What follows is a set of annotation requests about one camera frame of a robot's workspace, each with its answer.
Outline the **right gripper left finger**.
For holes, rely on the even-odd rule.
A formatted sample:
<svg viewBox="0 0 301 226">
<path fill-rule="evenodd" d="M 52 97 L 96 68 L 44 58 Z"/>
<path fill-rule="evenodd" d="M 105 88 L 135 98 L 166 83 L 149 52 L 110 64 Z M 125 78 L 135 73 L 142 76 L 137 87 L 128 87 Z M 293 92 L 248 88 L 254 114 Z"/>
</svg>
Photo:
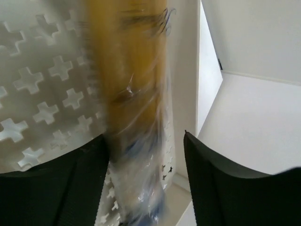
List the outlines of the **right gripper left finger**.
<svg viewBox="0 0 301 226">
<path fill-rule="evenodd" d="M 109 155 L 103 136 L 35 166 L 0 176 L 3 226 L 92 226 Z"/>
</svg>

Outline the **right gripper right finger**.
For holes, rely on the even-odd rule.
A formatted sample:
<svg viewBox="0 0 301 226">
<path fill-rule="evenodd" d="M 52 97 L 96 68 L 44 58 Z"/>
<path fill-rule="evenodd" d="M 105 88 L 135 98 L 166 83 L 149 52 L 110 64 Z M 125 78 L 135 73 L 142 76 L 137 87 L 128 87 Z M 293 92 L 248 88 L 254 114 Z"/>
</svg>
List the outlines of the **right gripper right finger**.
<svg viewBox="0 0 301 226">
<path fill-rule="evenodd" d="M 269 175 L 226 158 L 189 132 L 183 144 L 197 225 L 300 225 L 299 167 Z"/>
</svg>

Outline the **blue spaghetti bag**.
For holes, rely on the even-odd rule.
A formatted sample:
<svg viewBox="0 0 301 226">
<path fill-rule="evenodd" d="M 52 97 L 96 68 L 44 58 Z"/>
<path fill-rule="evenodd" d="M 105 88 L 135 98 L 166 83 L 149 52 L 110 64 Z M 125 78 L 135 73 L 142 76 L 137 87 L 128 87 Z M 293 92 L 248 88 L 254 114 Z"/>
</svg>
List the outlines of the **blue spaghetti bag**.
<svg viewBox="0 0 301 226">
<path fill-rule="evenodd" d="M 161 183 L 170 16 L 165 0 L 87 0 L 105 114 L 109 172 L 123 226 L 156 226 Z"/>
</svg>

